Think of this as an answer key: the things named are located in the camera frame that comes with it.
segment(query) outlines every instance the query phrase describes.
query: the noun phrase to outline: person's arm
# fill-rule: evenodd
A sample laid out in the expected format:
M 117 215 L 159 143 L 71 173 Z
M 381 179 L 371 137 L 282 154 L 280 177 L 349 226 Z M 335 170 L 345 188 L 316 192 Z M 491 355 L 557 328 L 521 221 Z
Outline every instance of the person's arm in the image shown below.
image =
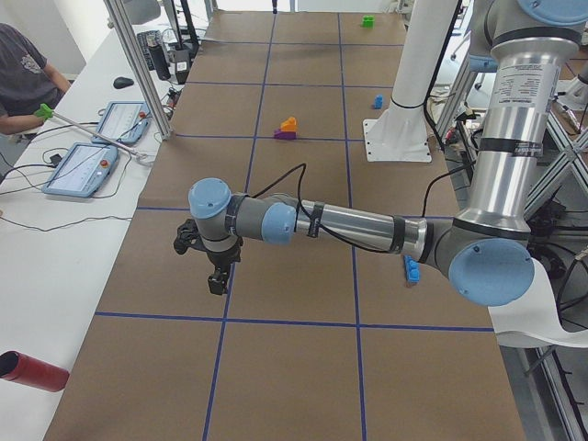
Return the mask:
M 49 77 L 49 79 L 57 86 L 59 90 L 62 92 L 67 92 L 70 88 L 70 82 L 65 79 L 65 77 L 55 69 L 51 64 L 47 63 L 43 68 L 43 72 Z
M 43 125 L 43 119 L 34 115 L 23 115 L 18 117 L 0 116 L 0 133 L 13 135 L 21 131 L 35 129 Z

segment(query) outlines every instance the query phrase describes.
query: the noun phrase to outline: purple block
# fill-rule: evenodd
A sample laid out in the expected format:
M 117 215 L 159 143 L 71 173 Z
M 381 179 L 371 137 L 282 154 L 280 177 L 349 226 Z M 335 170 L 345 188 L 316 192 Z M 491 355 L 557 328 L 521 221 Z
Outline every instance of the purple block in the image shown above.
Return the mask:
M 295 131 L 282 131 L 280 129 L 274 130 L 274 138 L 277 140 L 295 140 Z

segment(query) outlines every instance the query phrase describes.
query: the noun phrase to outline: lab equipment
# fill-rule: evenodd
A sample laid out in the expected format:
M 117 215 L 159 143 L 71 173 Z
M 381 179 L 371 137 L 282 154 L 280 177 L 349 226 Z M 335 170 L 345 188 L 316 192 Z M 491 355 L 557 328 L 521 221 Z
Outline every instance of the lab equipment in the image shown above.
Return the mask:
M 414 3 L 390 104 L 378 119 L 363 121 L 368 161 L 431 162 L 424 101 L 458 3 Z
M 147 62 L 147 67 L 150 71 L 154 71 L 155 64 L 153 63 L 151 52 L 149 51 L 149 43 L 147 42 L 148 38 L 155 39 L 159 44 L 161 44 L 162 33 L 159 30 L 146 30 L 137 34 L 137 41 L 139 42 L 139 47 L 141 48 L 143 58 L 145 59 L 145 62 Z
M 75 122 L 67 117 L 65 117 L 64 115 L 60 115 L 59 113 L 55 112 L 52 108 L 50 108 L 49 106 L 47 106 L 46 104 L 41 104 L 39 110 L 36 110 L 34 112 L 34 115 L 36 117 L 39 118 L 43 118 L 44 120 L 50 119 L 50 118 L 57 118 L 60 119 L 62 121 L 67 122 L 68 124 L 71 124 L 72 126 L 75 126 L 77 129 L 85 131 L 86 133 L 89 133 L 90 135 L 93 135 L 103 141 L 106 141 L 109 144 L 115 145 L 118 148 L 120 148 L 121 150 L 124 150 L 125 152 L 127 152 L 128 154 L 130 154 L 131 156 L 136 157 L 137 159 L 141 160 L 141 159 L 145 159 L 147 157 L 147 155 L 145 153 L 139 153 L 136 152 L 134 149 L 132 149 L 131 147 L 123 144 L 122 142 L 119 142 L 117 140 L 113 140 L 105 135 L 103 135 L 102 133 L 99 133 L 97 131 L 93 131 L 90 130 L 87 127 L 84 127 L 83 125 L 81 125 L 78 122 Z
M 423 4 L 417 0 L 415 11 Z M 232 194 L 220 179 L 200 180 L 188 195 L 193 219 L 179 227 L 175 249 L 207 253 L 215 266 L 211 292 L 226 292 L 243 237 L 286 244 L 294 232 L 310 237 L 326 232 L 369 251 L 403 253 L 437 268 L 459 294 L 480 305 L 501 306 L 525 294 L 535 277 L 526 250 L 526 196 L 560 67 L 579 48 L 588 3 L 478 4 L 481 17 L 475 23 L 481 25 L 472 27 L 474 40 L 482 41 L 477 51 L 485 48 L 498 71 L 468 206 L 452 220 L 405 219 L 302 200 L 300 194 L 251 198 Z
M 163 0 L 165 13 L 169 19 L 171 29 L 174 31 L 176 44 L 170 44 L 175 46 L 178 51 L 188 51 L 190 62 L 196 57 L 198 50 L 200 49 L 200 41 L 194 28 L 194 22 L 192 20 L 192 13 L 187 0 L 180 0 L 181 11 L 186 20 L 186 26 L 181 27 L 177 17 L 178 5 L 174 0 Z
M 121 0 L 104 0 L 104 4 L 119 35 L 120 44 L 133 72 L 133 78 L 141 88 L 145 102 L 147 102 L 151 110 L 151 116 L 157 125 L 158 131 L 161 133 L 162 140 L 167 140 L 172 133 L 172 127 L 162 108 L 160 97 L 153 84 L 153 79 L 149 74 L 147 66 L 145 66 L 141 48 L 137 42 L 135 31 L 130 23 L 124 5 Z
M 118 158 L 119 151 L 114 145 L 77 142 L 41 191 L 49 195 L 89 198 L 104 184 Z
M 94 136 L 92 142 L 110 144 L 117 140 L 125 144 L 134 144 L 149 125 L 149 108 L 141 101 L 111 101 L 108 103 L 96 131 L 106 139 Z
M 157 41 L 154 35 L 147 36 L 147 50 L 151 55 L 157 77 L 163 81 L 169 80 L 172 75 L 169 73 L 169 68 L 167 67 L 164 49 L 162 48 L 161 42 Z

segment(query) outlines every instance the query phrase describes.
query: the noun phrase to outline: white pillar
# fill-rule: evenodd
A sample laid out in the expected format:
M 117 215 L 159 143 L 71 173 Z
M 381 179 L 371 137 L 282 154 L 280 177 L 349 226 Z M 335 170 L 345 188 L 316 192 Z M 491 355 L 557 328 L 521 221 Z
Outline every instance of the white pillar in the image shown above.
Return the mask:
M 368 161 L 431 161 L 423 103 L 457 5 L 414 3 L 390 106 L 379 119 L 364 120 Z

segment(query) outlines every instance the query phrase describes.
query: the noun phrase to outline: blue tape line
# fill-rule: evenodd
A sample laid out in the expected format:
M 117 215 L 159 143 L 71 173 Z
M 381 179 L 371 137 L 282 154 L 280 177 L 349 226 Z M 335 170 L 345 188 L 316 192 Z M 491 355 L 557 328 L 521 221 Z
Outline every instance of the blue tape line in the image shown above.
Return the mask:
M 402 47 L 404 46 L 404 44 L 401 43 L 395 43 L 395 44 L 387 44 L 387 43 L 318 43 L 318 42 L 312 42 L 312 41 L 308 41 L 308 42 L 291 42 L 291 43 L 278 43 L 278 42 L 272 42 L 270 41 L 269 43 L 265 42 L 265 41 L 226 41 L 226 40 L 203 40 L 204 44 L 208 44 L 208 43 L 216 43 L 216 44 L 263 44 L 263 45 L 268 45 L 268 44 L 273 44 L 276 46 L 375 46 L 375 47 Z
M 427 324 L 383 324 L 383 323 L 346 323 L 346 322 L 312 322 L 304 320 L 273 320 L 273 319 L 241 319 L 238 317 L 206 317 L 191 315 L 164 315 L 164 314 L 141 314 L 131 312 L 97 311 L 95 315 L 100 317 L 111 317 L 120 319 L 148 319 L 148 320 L 170 320 L 184 322 L 226 322 L 226 323 L 248 323 L 248 324 L 272 324 L 279 326 L 316 326 L 323 328 L 361 328 L 361 329 L 392 329 L 400 331 L 442 331 L 442 332 L 463 332 L 463 333 L 493 333 L 494 330 L 488 327 L 476 326 L 435 326 Z
M 237 82 L 217 82 L 217 81 L 186 81 L 186 84 L 190 85 L 264 85 L 263 83 L 237 83 Z M 272 85 L 276 87 L 336 87 L 339 88 L 341 85 L 305 85 L 296 83 L 266 83 L 266 85 Z M 392 90 L 391 85 L 346 85 L 345 87 L 355 89 L 389 89 Z
M 189 207 L 149 207 L 149 206 L 140 206 L 136 208 L 137 210 L 151 210 L 151 211 L 190 211 Z
M 575 73 L 575 72 L 573 71 L 573 69 L 571 68 L 571 66 L 570 66 L 570 64 L 569 64 L 568 62 L 566 62 L 566 67 L 567 67 L 568 69 L 570 69 L 570 72 L 571 72 L 571 74 L 572 74 L 572 75 L 577 75 L 577 73 Z
M 231 302 L 232 281 L 235 274 L 235 265 L 232 265 L 231 276 L 229 278 L 229 285 L 227 287 L 227 299 L 224 304 L 224 312 L 222 313 L 222 320 L 219 333 L 219 344 L 217 345 L 217 355 L 214 359 L 214 369 L 212 371 L 212 382 L 210 383 L 209 404 L 206 409 L 206 419 L 204 421 L 204 429 L 202 430 L 202 441 L 206 441 L 209 436 L 210 417 L 212 415 L 212 406 L 214 404 L 214 393 L 217 388 L 217 379 L 219 377 L 219 368 L 221 366 L 222 343 L 224 342 L 224 331 L 227 326 L 227 315 L 229 313 L 229 303 Z
M 270 38 L 269 38 L 269 46 L 267 48 L 266 71 L 264 73 L 264 83 L 262 84 L 262 88 L 261 88 L 261 96 L 259 98 L 259 106 L 257 108 L 257 118 L 255 121 L 254 141 L 253 141 L 253 144 L 251 147 L 251 156 L 249 158 L 249 168 L 247 170 L 247 179 L 245 181 L 245 189 L 244 189 L 245 192 L 247 192 L 247 189 L 249 188 L 249 182 L 251 179 L 251 172 L 252 172 L 252 168 L 253 168 L 253 161 L 254 161 L 254 155 L 255 155 L 255 143 L 257 140 L 257 131 L 259 130 L 259 119 L 261 117 L 261 107 L 264 102 L 264 92 L 266 89 L 267 71 L 269 68 L 269 57 L 270 57 L 271 51 L 272 51 L 272 41 L 274 39 L 275 28 L 276 28 L 276 16 L 273 17 L 272 31 L 271 31 Z M 217 349 L 217 357 L 216 357 L 216 360 L 214 363 L 214 373 L 212 376 L 212 383 L 210 385 L 209 406 L 207 408 L 206 422 L 204 424 L 204 431 L 202 433 L 202 441 L 206 441 L 209 436 L 210 416 L 212 414 L 212 405 L 214 403 L 214 394 L 216 391 L 217 377 L 218 377 L 219 368 L 221 365 L 222 343 L 224 340 L 224 331 L 225 331 L 225 328 L 226 328 L 226 325 L 228 322 L 227 317 L 229 315 L 229 307 L 231 305 L 231 292 L 232 292 L 232 282 L 233 282 L 234 274 L 235 274 L 235 265 L 233 264 L 232 271 L 231 271 L 231 279 L 229 281 L 229 289 L 228 289 L 229 292 L 227 294 L 227 300 L 225 303 L 224 313 L 222 314 L 222 325 L 220 327 L 219 346 Z
M 217 139 L 217 140 L 273 140 L 273 136 L 246 136 L 246 135 L 188 135 L 185 133 L 177 133 L 175 136 L 178 138 L 203 138 L 203 139 Z M 349 142 L 363 142 L 363 140 L 345 138 L 304 138 L 298 137 L 299 141 L 349 141 Z
M 474 326 L 432 326 L 421 324 L 362 324 L 365 329 L 398 329 L 404 331 L 453 331 L 462 333 L 493 333 L 493 328 Z
M 345 69 L 343 63 L 343 44 L 341 35 L 341 15 L 337 13 L 337 29 L 339 31 L 339 62 L 341 71 L 341 95 L 343 99 L 343 127 L 345 131 L 345 166 L 347 169 L 347 198 L 349 208 L 353 208 L 353 188 L 351 187 L 351 161 L 349 158 L 349 141 L 347 136 L 347 105 L 345 102 Z M 353 292 L 356 307 L 356 345 L 357 345 L 357 380 L 359 386 L 359 409 L 361 415 L 361 439 L 368 440 L 368 425 L 366 423 L 366 396 L 364 389 L 364 360 L 361 346 L 361 316 L 359 311 L 359 287 L 357 282 L 356 248 L 351 248 L 351 268 L 353 272 Z
M 94 315 L 97 315 L 99 317 L 116 317 L 121 319 L 178 320 L 184 322 L 222 322 L 221 317 L 199 317 L 189 315 L 134 314 L 130 312 L 110 311 L 96 311 Z

